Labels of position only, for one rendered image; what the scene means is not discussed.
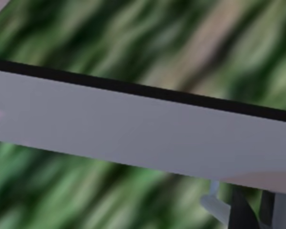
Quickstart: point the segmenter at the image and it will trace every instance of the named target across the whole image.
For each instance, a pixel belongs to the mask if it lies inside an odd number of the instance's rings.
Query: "black stripe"
[[[286,122],[286,111],[0,60],[0,71]]]

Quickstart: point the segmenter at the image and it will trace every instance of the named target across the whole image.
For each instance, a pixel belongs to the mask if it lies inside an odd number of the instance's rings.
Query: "blurry green background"
[[[11,0],[0,59],[286,110],[286,0]],[[217,229],[207,188],[0,144],[0,229]]]

